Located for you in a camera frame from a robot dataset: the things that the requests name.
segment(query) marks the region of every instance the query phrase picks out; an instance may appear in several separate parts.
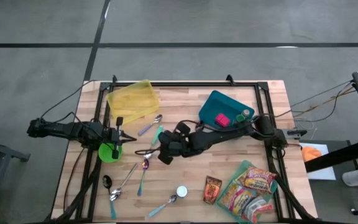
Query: teal plastic tray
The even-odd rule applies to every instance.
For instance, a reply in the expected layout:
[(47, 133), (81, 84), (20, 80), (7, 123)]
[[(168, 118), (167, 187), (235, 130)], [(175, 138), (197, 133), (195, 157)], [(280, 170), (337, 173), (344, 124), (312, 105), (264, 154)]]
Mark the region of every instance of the teal plastic tray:
[(236, 116), (241, 114), (244, 110), (249, 110), (250, 113), (247, 118), (251, 119), (255, 113), (254, 109), (214, 90), (198, 113), (198, 116), (200, 117), (200, 121), (203, 121), (212, 128), (221, 129), (222, 127), (215, 123), (215, 118), (219, 113), (229, 118), (231, 125), (233, 125)]
[[(236, 172), (234, 173), (234, 175), (232, 176), (232, 179), (230, 180), (230, 182), (228, 183), (228, 185), (224, 188), (224, 190), (219, 194), (218, 199), (215, 201), (215, 204), (218, 205), (219, 207), (221, 207), (223, 210), (225, 210), (227, 213), (229, 213), (233, 219), (236, 220), (236, 222), (238, 223), (252, 223), (251, 221), (242, 219), (241, 217), (235, 216), (233, 215), (229, 209), (227, 209), (224, 205), (220, 205), (218, 203), (218, 201), (220, 201), (221, 197), (223, 197), (224, 193), (226, 192), (227, 188), (230, 186), (230, 184), (234, 181), (234, 179), (236, 179), (237, 177), (239, 177), (242, 173), (244, 173), (248, 167), (255, 167), (254, 165), (252, 165), (252, 163), (250, 163), (249, 161), (242, 161), (240, 166), (237, 168)], [(272, 187), (270, 188), (270, 191), (272, 192), (272, 194), (263, 194), (263, 198), (265, 199), (266, 202), (269, 202), (270, 199), (272, 199), (274, 192), (277, 190), (277, 182), (275, 180), (273, 180), (272, 183)]]

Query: white paper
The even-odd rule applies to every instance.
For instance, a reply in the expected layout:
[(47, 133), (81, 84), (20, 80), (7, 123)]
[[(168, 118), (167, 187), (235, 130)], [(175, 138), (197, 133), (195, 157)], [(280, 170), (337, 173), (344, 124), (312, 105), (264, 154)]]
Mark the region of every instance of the white paper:
[[(328, 148), (325, 144), (310, 144), (300, 143), (302, 147), (310, 146), (321, 152), (321, 155), (328, 154)], [(333, 167), (327, 167), (325, 169), (313, 171), (308, 173), (308, 178), (311, 180), (336, 180)]]

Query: wooden table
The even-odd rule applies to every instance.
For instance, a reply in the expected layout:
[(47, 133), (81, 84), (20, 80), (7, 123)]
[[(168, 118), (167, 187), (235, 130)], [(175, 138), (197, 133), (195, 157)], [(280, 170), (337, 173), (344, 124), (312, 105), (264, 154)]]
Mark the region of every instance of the wooden table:
[[(274, 114), (288, 111), (290, 105), (284, 82), (281, 80), (268, 81), (268, 86)], [(83, 88), (77, 110), (77, 116), (82, 121), (89, 121), (93, 118), (98, 90), (99, 82), (90, 83)], [(218, 90), (245, 105), (255, 108), (255, 112), (257, 111), (255, 91), (250, 87), (155, 87), (154, 90), (160, 99), (160, 109), (144, 118), (125, 124), (123, 130), (127, 134), (137, 138), (137, 132), (153, 121), (156, 114), (163, 115), (161, 124), (164, 129), (168, 130), (172, 130), (177, 122), (183, 119), (199, 120), (198, 112), (213, 90)], [(278, 128), (294, 128), (291, 113), (277, 118), (276, 123)], [(243, 160), (251, 161), (255, 166), (268, 170), (264, 143), (250, 137), (242, 137), (238, 140), (216, 144), (199, 156), (186, 159), (176, 157), (169, 166), (160, 162), (157, 156), (153, 156), (145, 175), (143, 195), (138, 197), (137, 189), (142, 176), (141, 163), (143, 158), (135, 155), (134, 151), (150, 147), (157, 127), (157, 125), (152, 127), (143, 136), (137, 138), (136, 142), (125, 144), (123, 147), (124, 155), (119, 162), (102, 164), (100, 177), (103, 175), (112, 177), (114, 179), (112, 189), (122, 183), (135, 163), (139, 164), (137, 170), (123, 187), (120, 199), (114, 201), (117, 213), (115, 222), (233, 222), (233, 219), (218, 206), (208, 205), (203, 202), (205, 178), (210, 175), (221, 179), (223, 187), (225, 187)], [(291, 140), (289, 143), (297, 144), (298, 141)], [(58, 217), (63, 212), (64, 191), (74, 162), (81, 150), (82, 148), (78, 142), (70, 142), (68, 145), (62, 176), (53, 206), (52, 218)], [(284, 161), (291, 191), (306, 210), (312, 216), (317, 217), (301, 151), (298, 146), (289, 146), (286, 148), (286, 152)], [(85, 154), (83, 153), (71, 180), (66, 206), (73, 200), (80, 189)], [(154, 217), (149, 218), (147, 215), (153, 209), (165, 203), (180, 185), (188, 188), (188, 195), (184, 199), (179, 199), (174, 204), (164, 208)], [(283, 192), (280, 192), (280, 197), (284, 217), (288, 217)], [(84, 217), (88, 211), (88, 200), (89, 196), (85, 198)], [(93, 221), (111, 222), (110, 216), (108, 191), (103, 187), (100, 178)], [(260, 221), (274, 222), (276, 220), (276, 214), (271, 213), (263, 215)]]

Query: gray floor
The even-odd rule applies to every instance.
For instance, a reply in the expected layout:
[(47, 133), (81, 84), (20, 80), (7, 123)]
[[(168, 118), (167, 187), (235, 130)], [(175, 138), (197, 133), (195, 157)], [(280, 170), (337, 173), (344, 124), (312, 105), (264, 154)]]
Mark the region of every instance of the gray floor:
[[(92, 42), (103, 0), (0, 1), (0, 42)], [(113, 0), (102, 42), (358, 42), (358, 0), (141, 1)], [(12, 162), (0, 192), (0, 222), (43, 220), (53, 202), (67, 141), (32, 139), (30, 119), (72, 92), (83, 80), (91, 49), (0, 49), (0, 143), (31, 153)], [(291, 103), (358, 71), (358, 48), (310, 49), (99, 49), (91, 79), (284, 80)], [(307, 109), (336, 92), (295, 108)], [(78, 95), (47, 115), (76, 108)], [(318, 119), (332, 105), (307, 114)], [(358, 96), (338, 100), (313, 139), (358, 141)], [(312, 132), (305, 136), (310, 139)], [(313, 194), (324, 193), (313, 186)], [(353, 200), (316, 197), (319, 211), (330, 201), (345, 211)], [(341, 213), (319, 212), (341, 220)]]

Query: white bottle cap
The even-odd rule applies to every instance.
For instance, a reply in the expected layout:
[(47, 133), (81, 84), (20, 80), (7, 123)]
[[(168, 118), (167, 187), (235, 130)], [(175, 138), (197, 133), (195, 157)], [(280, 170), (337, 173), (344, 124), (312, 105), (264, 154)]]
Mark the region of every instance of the white bottle cap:
[(187, 194), (187, 188), (185, 186), (180, 186), (177, 189), (177, 195), (179, 197), (185, 197)]

